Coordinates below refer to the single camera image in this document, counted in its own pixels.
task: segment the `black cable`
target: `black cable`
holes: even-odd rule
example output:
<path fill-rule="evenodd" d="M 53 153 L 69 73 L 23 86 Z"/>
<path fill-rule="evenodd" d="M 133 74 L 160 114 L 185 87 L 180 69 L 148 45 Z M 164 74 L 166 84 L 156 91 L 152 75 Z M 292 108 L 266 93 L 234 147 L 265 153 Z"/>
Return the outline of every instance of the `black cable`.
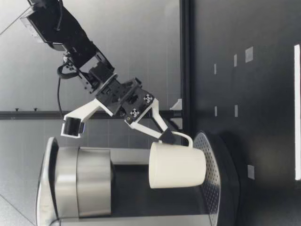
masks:
<path fill-rule="evenodd" d="M 56 30 L 59 31 L 61 29 L 61 23 L 63 19 L 63 0 L 59 0 L 59 5 L 60 5 L 60 17 L 57 22 Z"/>
<path fill-rule="evenodd" d="M 60 86 L 61 86 L 61 78 L 59 77 L 58 78 L 58 83 L 57 83 L 56 99 L 57 99 L 58 109 L 59 109 L 60 114 L 61 114 L 61 118 L 62 118 L 62 120 L 64 120 L 63 111 L 62 111 L 61 102 L 60 102 Z"/>

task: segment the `white mug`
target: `white mug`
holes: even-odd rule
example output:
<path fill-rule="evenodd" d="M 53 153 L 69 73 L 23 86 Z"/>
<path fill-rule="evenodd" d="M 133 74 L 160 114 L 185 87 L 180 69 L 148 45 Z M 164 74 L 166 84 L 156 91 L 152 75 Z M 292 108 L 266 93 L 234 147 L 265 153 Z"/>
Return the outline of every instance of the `white mug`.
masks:
<path fill-rule="evenodd" d="M 193 148 L 193 141 L 188 135 L 173 134 L 188 139 L 189 145 L 152 143 L 149 162 L 151 188 L 190 187 L 204 182 L 206 159 L 203 151 Z"/>

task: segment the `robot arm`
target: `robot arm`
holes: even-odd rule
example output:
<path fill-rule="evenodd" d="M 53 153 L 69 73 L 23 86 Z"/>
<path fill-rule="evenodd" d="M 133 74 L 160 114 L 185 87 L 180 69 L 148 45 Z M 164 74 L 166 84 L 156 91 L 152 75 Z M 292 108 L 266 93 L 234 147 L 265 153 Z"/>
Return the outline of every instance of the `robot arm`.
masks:
<path fill-rule="evenodd" d="M 63 6 L 62 0 L 29 0 L 32 10 L 22 17 L 23 24 L 39 42 L 64 51 L 63 64 L 57 73 L 61 79 L 78 77 L 84 89 L 95 99 L 64 116 L 62 136 L 79 138 L 85 122 L 100 108 L 110 116 L 120 114 L 132 128 L 173 144 L 175 138 L 159 114 L 158 100 L 142 89 L 141 82 L 131 79 L 125 83 L 117 80 L 114 67 L 103 53 L 89 40 L 78 21 Z M 92 58 L 97 64 L 88 72 L 81 70 Z M 160 132 L 139 123 L 150 113 Z"/>

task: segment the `black wall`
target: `black wall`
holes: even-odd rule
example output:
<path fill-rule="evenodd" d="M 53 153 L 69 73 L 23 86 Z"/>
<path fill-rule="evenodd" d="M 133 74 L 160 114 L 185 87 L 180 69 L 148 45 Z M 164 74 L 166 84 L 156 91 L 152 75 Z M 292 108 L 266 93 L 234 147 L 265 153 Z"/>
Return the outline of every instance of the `black wall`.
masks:
<path fill-rule="evenodd" d="M 192 0 L 190 16 L 194 133 L 219 134 L 235 159 L 242 185 L 238 224 L 300 225 L 293 48 L 301 43 L 301 1 Z M 253 61 L 246 63 L 250 47 Z M 255 180 L 246 178 L 248 164 Z"/>

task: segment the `perforated drip tray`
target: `perforated drip tray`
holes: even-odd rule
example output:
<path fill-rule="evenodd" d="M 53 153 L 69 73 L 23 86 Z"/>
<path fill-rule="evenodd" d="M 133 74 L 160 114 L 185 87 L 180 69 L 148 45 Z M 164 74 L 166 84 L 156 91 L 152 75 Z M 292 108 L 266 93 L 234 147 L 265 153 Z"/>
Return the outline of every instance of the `perforated drip tray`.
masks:
<path fill-rule="evenodd" d="M 194 139 L 194 147 L 202 150 L 206 157 L 206 177 L 201 190 L 207 205 L 212 226 L 217 225 L 221 200 L 221 177 L 212 147 L 204 133 Z"/>
<path fill-rule="evenodd" d="M 151 189 L 148 166 L 115 166 L 112 217 L 207 214 L 199 187 Z"/>

